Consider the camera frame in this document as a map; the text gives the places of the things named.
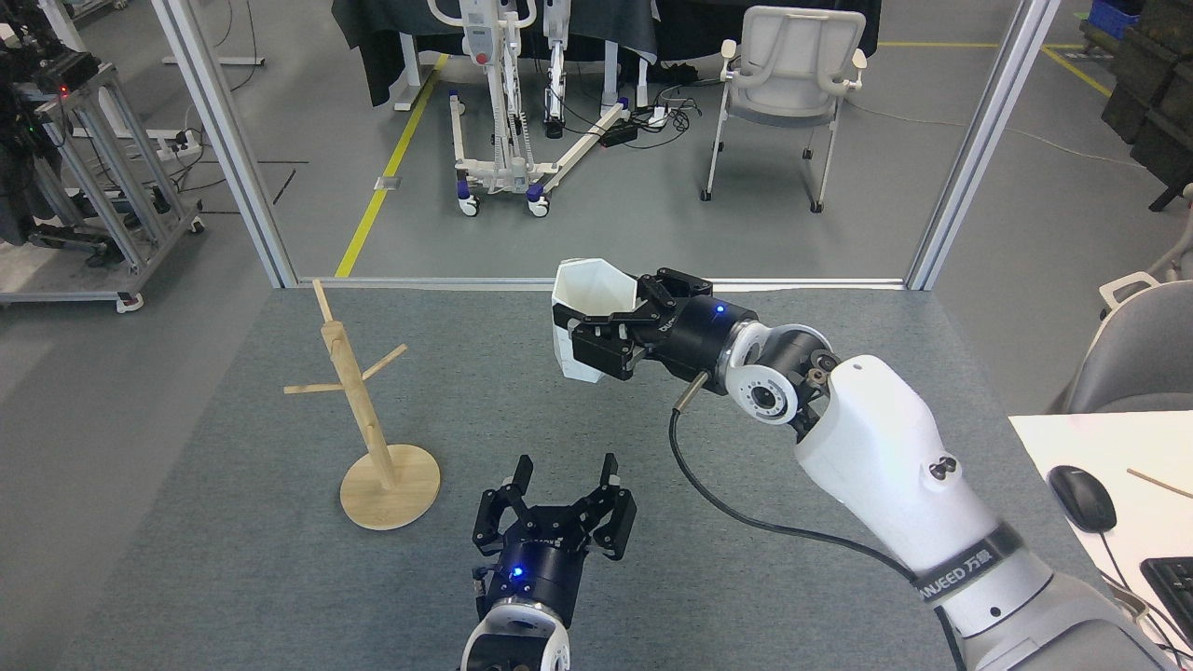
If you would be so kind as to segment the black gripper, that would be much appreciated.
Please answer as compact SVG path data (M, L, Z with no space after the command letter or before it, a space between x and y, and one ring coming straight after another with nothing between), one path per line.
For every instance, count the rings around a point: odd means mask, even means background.
M673 377L691 382L710 374L704 390L727 395L721 356L733 347L734 330L758 313L712 295L711 281L659 267L638 277L638 306L608 318L555 310L555 361L567 378L596 383L630 378L639 361L659 361Z
M482 555L500 558L493 565L486 595L477 598L478 618L486 617L500 599L518 597L540 603L563 623L571 622L589 543L595 542L608 560L622 561L638 513L632 493L622 488L617 472L616 455L606 454L600 484L567 509L564 538L525 538L537 533L536 515L523 498L533 473L528 455L520 455L513 476L482 493L472 543ZM517 517L514 527L521 524L525 533L503 538L499 527L503 511L511 507Z

